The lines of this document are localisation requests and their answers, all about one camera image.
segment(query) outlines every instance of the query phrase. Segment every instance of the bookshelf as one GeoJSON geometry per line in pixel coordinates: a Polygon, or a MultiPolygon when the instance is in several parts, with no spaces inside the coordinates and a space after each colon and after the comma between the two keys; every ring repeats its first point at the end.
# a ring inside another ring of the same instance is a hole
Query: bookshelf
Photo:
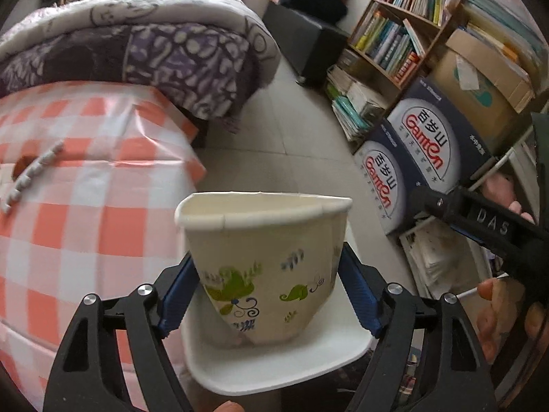
{"type": "Polygon", "coordinates": [[[394,13],[399,19],[408,19],[412,25],[419,29],[420,31],[431,34],[432,37],[437,35],[439,31],[441,30],[441,27],[437,24],[434,24],[431,20],[424,19],[423,17],[408,11],[403,8],[399,8],[399,6],[395,6],[394,4],[387,3],[383,0],[374,0],[376,3],[380,4],[384,8],[387,8],[389,11],[394,13]]]}
{"type": "Polygon", "coordinates": [[[356,54],[358,54],[359,56],[361,56],[364,60],[366,60],[370,65],[372,65],[383,77],[385,77],[386,79],[388,79],[390,82],[392,82],[392,84],[394,86],[396,86],[397,88],[400,88],[400,85],[395,82],[393,80],[393,78],[391,76],[389,76],[386,71],[381,68],[377,63],[375,63],[370,57],[368,57],[366,54],[364,54],[362,51],[360,51],[359,49],[356,49],[354,46],[352,45],[349,45],[349,48],[352,49],[356,54]]]}
{"type": "Polygon", "coordinates": [[[372,80],[384,82],[384,84],[380,82],[375,85],[375,87],[390,102],[385,111],[386,115],[392,111],[397,102],[402,98],[403,93],[407,90],[410,83],[413,82],[418,75],[427,74],[427,68],[431,67],[436,60],[434,52],[438,49],[439,45],[444,45],[448,37],[459,25],[461,19],[461,6],[464,1],[465,0],[455,0],[455,8],[449,12],[446,19],[444,19],[439,26],[428,18],[421,16],[416,11],[409,10],[412,9],[412,6],[409,4],[409,8],[406,9],[385,0],[370,0],[359,23],[349,37],[348,49],[352,50],[361,58],[361,67],[366,70],[366,74],[370,75],[372,80]],[[408,20],[414,30],[427,40],[425,54],[418,57],[416,67],[407,75],[406,79],[401,80],[400,82],[397,82],[395,76],[390,75],[386,69],[381,67],[379,60],[374,60],[372,54],[365,54],[362,50],[357,48],[358,40],[360,39],[362,35],[361,32],[363,32],[365,26],[364,22],[365,20],[366,22],[369,21],[367,20],[369,15],[371,20],[371,9],[373,5],[377,6],[375,12],[379,12],[382,17],[387,18],[388,20],[398,24],[402,24],[404,19],[408,20]]]}

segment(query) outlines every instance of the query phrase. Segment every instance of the tiled floor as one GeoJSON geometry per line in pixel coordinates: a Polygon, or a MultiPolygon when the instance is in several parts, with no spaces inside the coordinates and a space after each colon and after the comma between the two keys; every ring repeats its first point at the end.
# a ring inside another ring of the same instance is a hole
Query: tiled floor
{"type": "Polygon", "coordinates": [[[208,175],[198,190],[349,196],[363,263],[415,292],[404,254],[383,234],[329,101],[298,86],[295,77],[283,60],[273,83],[246,104],[240,133],[210,127],[207,148],[199,151],[208,175]]]}

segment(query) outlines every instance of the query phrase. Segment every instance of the white paper cup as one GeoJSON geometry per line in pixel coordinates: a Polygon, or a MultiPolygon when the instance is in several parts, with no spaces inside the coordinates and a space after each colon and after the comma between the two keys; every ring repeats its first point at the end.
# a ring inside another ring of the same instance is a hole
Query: white paper cup
{"type": "Polygon", "coordinates": [[[254,344],[302,331],[336,282],[350,198],[194,193],[176,209],[200,281],[254,344]]]}

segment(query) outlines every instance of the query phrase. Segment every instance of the bed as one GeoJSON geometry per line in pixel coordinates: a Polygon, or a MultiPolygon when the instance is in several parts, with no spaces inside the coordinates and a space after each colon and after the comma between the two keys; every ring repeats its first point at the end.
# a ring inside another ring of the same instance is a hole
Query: bed
{"type": "Polygon", "coordinates": [[[238,131],[281,54],[240,0],[82,0],[30,14],[0,39],[0,97],[60,81],[152,85],[201,130],[238,131]]]}
{"type": "MultiPolygon", "coordinates": [[[[0,39],[0,362],[37,410],[83,296],[125,296],[178,263],[174,211],[205,174],[198,120],[236,131],[279,60],[240,0],[83,0],[0,39]]],[[[201,410],[208,395],[185,370],[180,333],[165,346],[201,410]]]]}

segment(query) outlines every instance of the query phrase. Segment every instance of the checkered bedsheet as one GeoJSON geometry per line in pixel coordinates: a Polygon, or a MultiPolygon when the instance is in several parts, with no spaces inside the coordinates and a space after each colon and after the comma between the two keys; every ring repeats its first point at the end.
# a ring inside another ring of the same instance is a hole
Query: checkered bedsheet
{"type": "MultiPolygon", "coordinates": [[[[205,170],[196,128],[152,87],[60,82],[0,100],[0,196],[14,163],[59,159],[0,213],[0,360],[41,410],[55,351],[87,293],[125,296],[177,264],[174,210],[205,170]]],[[[127,337],[120,351],[138,407],[127,337]]],[[[165,342],[180,370],[180,334],[165,342]]]]}

